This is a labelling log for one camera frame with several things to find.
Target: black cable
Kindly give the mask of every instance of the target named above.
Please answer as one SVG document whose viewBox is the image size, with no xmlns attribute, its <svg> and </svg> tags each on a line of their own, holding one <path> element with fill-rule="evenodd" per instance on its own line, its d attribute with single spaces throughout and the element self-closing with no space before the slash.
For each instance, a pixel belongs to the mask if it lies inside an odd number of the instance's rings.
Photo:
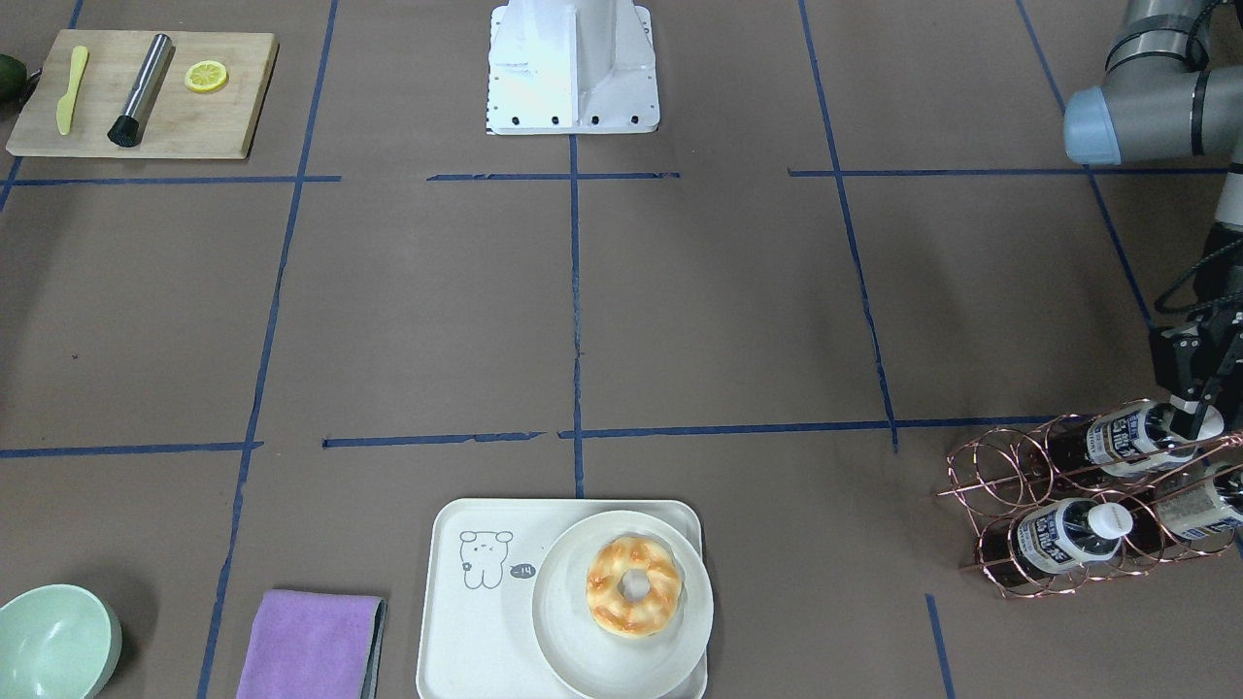
<svg viewBox="0 0 1243 699">
<path fill-rule="evenodd" d="M 1170 289 L 1165 290 L 1165 292 L 1161 296 L 1157 296 L 1157 300 L 1152 302 L 1152 306 L 1160 313 L 1195 313 L 1197 311 L 1204 311 L 1207 308 L 1212 308 L 1213 306 L 1217 306 L 1219 303 L 1243 301 L 1243 291 L 1238 291 L 1236 294 L 1227 294 L 1226 296 L 1219 296 L 1217 299 L 1213 299 L 1212 301 L 1201 301 L 1199 303 L 1191 303 L 1190 306 L 1178 306 L 1178 307 L 1166 306 L 1166 301 L 1168 301 L 1171 296 L 1173 296 L 1180 289 L 1182 289 L 1182 285 L 1187 284 L 1188 279 L 1196 276 L 1196 272 L 1198 272 L 1206 265 L 1208 265 L 1208 262 L 1212 262 L 1213 260 L 1223 255 L 1227 255 L 1229 252 L 1234 252 L 1241 248 L 1243 248 L 1243 238 L 1239 238 L 1238 240 L 1234 240 L 1227 245 L 1223 245 L 1222 248 L 1218 248 L 1217 250 L 1213 250 L 1208 255 L 1204 255 L 1203 257 L 1199 259 L 1198 262 L 1187 267 L 1186 271 L 1178 275 L 1178 279 L 1170 286 Z"/>
</svg>

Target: light blue joint cap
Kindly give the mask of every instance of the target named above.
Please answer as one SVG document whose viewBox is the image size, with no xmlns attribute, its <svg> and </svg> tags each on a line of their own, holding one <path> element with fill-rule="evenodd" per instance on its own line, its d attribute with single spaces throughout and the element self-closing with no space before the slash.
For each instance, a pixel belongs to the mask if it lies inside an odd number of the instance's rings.
<svg viewBox="0 0 1243 699">
<path fill-rule="evenodd" d="M 1114 119 L 1100 87 L 1075 92 L 1066 103 L 1063 126 L 1066 155 L 1080 165 L 1121 165 Z"/>
</svg>

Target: bear drawing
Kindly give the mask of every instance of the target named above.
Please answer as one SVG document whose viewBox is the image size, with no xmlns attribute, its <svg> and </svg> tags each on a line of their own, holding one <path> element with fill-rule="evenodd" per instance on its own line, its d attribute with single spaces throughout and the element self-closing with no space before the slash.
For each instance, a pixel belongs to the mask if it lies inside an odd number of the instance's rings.
<svg viewBox="0 0 1243 699">
<path fill-rule="evenodd" d="M 505 577 L 505 558 L 510 556 L 510 531 L 461 532 L 462 573 L 466 587 L 495 590 Z"/>
</svg>

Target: donut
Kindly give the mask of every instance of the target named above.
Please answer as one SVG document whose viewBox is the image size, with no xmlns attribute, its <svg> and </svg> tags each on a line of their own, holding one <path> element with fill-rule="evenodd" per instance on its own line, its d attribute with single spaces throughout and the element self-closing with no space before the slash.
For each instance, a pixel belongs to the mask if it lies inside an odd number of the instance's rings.
<svg viewBox="0 0 1243 699">
<path fill-rule="evenodd" d="M 631 602 L 622 592 L 622 577 L 631 571 L 648 576 L 648 595 Z M 669 551 L 643 536 L 623 536 L 600 549 L 587 570 L 587 606 L 595 623 L 609 633 L 630 638 L 660 632 L 677 611 L 682 578 Z"/>
</svg>

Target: copper wire rack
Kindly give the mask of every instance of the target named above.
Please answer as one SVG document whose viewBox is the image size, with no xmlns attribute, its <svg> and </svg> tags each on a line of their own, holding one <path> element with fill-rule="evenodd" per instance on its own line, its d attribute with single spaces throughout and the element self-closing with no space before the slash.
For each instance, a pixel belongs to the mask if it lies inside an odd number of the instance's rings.
<svg viewBox="0 0 1243 699">
<path fill-rule="evenodd" d="M 1111 461 L 1075 470 L 1060 470 L 1049 458 L 1049 438 L 1095 417 L 1075 414 L 1060 415 L 1040 427 L 1022 432 L 1012 428 L 994 428 L 953 449 L 946 456 L 948 463 L 950 489 L 937 493 L 938 498 L 952 498 L 967 514 L 975 532 L 972 565 L 963 571 L 981 572 L 1001 591 L 1006 598 L 1038 598 L 1054 595 L 1074 595 L 1089 582 L 1140 577 L 1149 575 L 1161 565 L 1178 563 L 1221 555 L 1234 544 L 1236 531 L 1228 531 L 1186 542 L 1160 522 L 1155 507 L 1191 491 L 1202 488 L 1207 480 L 1243 469 L 1243 430 L 1227 433 L 1212 439 L 1188 442 L 1163 449 L 1160 453 L 1186 454 L 1196 449 L 1192 459 L 1177 468 L 1157 473 L 1141 474 L 1127 479 L 1110 476 L 1108 485 L 1089 488 L 1083 485 L 1083 476 L 1105 466 L 1122 463 Z M 1168 490 L 1168 484 L 1157 496 L 1157 486 L 1168 479 L 1186 480 L 1191 469 L 1202 463 L 1223 461 L 1229 465 L 1216 473 L 1207 473 L 1195 480 L 1182 483 L 1180 488 Z M 1013 530 L 1032 510 L 1065 498 L 1089 498 L 1098 502 L 1119 502 L 1140 517 L 1151 517 L 1160 532 L 1157 546 L 1141 549 L 1132 542 L 1132 536 L 1124 540 L 1117 555 L 1110 561 L 1089 563 L 1068 573 L 1060 573 L 1047 580 L 1030 577 L 1017 565 L 1017 551 L 1013 546 Z M 1004 535 L 1007 542 L 1006 557 L 983 560 L 984 541 L 994 535 Z M 997 571 L 1004 566 L 1011 575 L 1018 572 L 1024 583 L 1008 587 L 998 581 Z"/>
</svg>

